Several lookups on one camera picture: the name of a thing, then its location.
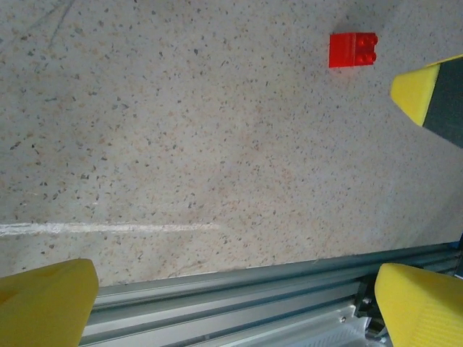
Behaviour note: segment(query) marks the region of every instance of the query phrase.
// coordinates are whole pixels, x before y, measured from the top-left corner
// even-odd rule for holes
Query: white painted line
[[[97,223],[19,223],[0,224],[0,236],[23,234],[61,234],[61,233],[178,233],[181,231],[219,230],[218,224],[97,224]]]

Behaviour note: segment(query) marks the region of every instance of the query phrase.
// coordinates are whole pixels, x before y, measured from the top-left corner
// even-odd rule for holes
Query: speckled concrete floor
[[[89,257],[108,285],[458,239],[463,151],[388,89],[463,52],[462,12],[3,0],[0,274]],[[374,67],[327,69],[345,30],[377,32]]]

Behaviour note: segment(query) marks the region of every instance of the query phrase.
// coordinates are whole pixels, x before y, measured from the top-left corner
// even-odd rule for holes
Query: floor
[[[459,0],[4,0],[0,275],[102,286],[455,241],[463,151],[392,78],[463,52]],[[374,31],[373,67],[327,68]]]

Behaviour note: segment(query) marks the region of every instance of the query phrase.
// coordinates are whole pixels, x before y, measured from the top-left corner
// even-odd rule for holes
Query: red lego brick
[[[361,67],[376,60],[375,33],[344,33],[330,35],[329,67]]]

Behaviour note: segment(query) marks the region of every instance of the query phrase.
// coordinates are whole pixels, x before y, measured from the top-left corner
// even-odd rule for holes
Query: metal frame
[[[246,331],[317,309],[350,307],[359,279],[377,273],[384,262],[453,274],[459,255],[458,249],[442,244],[102,288],[80,345],[239,340]]]

